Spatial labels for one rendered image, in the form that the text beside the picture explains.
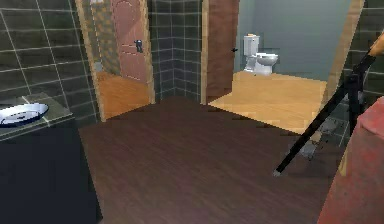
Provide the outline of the dark brown plain door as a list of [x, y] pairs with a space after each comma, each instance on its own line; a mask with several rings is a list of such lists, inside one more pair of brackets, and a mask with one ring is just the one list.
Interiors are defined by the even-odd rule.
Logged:
[[209, 0], [206, 98], [210, 103], [232, 90], [239, 0]]

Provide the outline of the white toilet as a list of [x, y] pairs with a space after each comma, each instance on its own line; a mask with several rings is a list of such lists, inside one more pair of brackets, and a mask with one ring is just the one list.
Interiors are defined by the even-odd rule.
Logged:
[[273, 72], [273, 66], [278, 61], [278, 55], [259, 52], [260, 37], [255, 34], [247, 34], [243, 38], [244, 56], [246, 65], [244, 70], [254, 75], [269, 76]]

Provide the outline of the reddish brown panelled door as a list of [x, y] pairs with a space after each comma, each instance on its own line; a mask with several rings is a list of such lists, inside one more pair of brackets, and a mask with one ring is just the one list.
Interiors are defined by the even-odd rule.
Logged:
[[140, 0], [111, 0], [111, 11], [123, 77], [141, 83], [147, 81], [143, 53], [136, 50], [135, 40], [144, 40], [144, 28]]

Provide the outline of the black tripod stand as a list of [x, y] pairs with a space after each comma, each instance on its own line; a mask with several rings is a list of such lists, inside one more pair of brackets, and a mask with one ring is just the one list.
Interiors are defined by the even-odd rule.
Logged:
[[301, 134], [298, 140], [293, 144], [289, 153], [273, 171], [274, 176], [280, 176], [283, 173], [285, 168], [291, 163], [345, 96], [348, 96], [350, 132], [353, 132], [354, 127], [356, 126], [357, 117], [362, 113], [362, 102], [359, 100], [359, 96], [363, 93], [363, 80], [365, 74], [375, 62], [376, 58], [382, 54], [384, 54], [384, 30], [362, 57], [361, 61], [353, 67], [351, 74], [336, 89], [335, 93], [309, 124], [304, 133]]

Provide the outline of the dark vanity cupboard with tiled top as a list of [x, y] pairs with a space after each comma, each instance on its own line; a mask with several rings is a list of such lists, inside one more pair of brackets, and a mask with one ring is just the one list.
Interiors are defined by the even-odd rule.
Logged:
[[100, 224], [103, 219], [74, 114], [45, 93], [1, 100], [43, 103], [37, 121], [0, 128], [0, 224]]

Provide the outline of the white sink basin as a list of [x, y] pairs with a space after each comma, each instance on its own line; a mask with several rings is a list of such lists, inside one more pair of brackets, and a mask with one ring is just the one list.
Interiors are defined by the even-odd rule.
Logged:
[[0, 128], [23, 126], [40, 120], [49, 110], [43, 103], [26, 103], [0, 109]]

